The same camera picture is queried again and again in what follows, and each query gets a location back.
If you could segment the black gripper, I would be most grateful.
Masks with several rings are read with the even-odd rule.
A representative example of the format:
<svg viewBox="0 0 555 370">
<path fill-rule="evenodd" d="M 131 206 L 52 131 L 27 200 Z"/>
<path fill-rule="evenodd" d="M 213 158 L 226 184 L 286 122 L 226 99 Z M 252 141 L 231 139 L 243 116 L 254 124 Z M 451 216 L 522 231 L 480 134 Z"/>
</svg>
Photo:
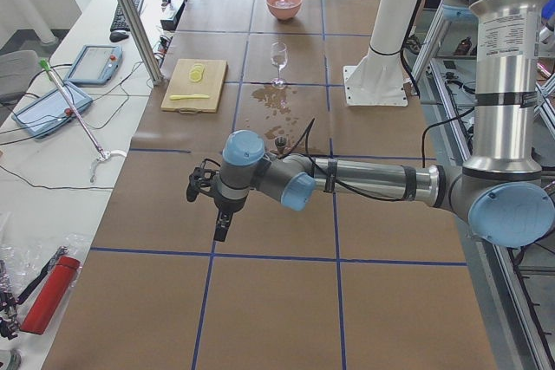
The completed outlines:
<svg viewBox="0 0 555 370">
<path fill-rule="evenodd" d="M 214 203 L 219 209 L 214 231 L 214 240 L 216 242 L 224 242 L 226 240 L 233 214 L 241 211 L 245 206 L 245 202 L 246 197 L 229 199 L 218 194 L 214 198 Z"/>
</svg>

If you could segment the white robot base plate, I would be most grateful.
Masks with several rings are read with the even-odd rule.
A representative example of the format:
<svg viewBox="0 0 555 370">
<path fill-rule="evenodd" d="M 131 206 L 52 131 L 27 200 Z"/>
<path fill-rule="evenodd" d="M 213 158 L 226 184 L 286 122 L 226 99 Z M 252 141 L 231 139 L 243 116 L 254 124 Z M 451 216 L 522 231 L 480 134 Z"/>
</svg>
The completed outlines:
<svg viewBox="0 0 555 370">
<path fill-rule="evenodd" d="M 368 67 L 344 66 L 343 81 L 348 106 L 356 107 L 406 107 L 401 66 Z"/>
</svg>

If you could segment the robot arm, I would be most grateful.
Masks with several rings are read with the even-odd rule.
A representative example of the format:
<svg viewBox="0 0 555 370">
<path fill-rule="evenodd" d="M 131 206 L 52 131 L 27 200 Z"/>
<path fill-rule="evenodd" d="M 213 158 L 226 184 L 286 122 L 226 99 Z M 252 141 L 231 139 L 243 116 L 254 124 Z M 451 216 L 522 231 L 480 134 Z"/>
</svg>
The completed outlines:
<svg viewBox="0 0 555 370">
<path fill-rule="evenodd" d="M 224 241 L 248 193 L 260 191 L 295 211 L 314 190 L 344 190 L 384 202 L 421 201 L 465 221 L 475 237 L 507 248 L 535 243 L 554 226 L 554 203 L 532 156 L 538 95 L 533 71 L 539 18 L 547 0 L 444 0 L 469 9 L 479 43 L 473 151 L 461 166 L 411 166 L 269 153 L 254 132 L 232 133 L 210 179 L 218 207 L 214 237 Z"/>
</svg>

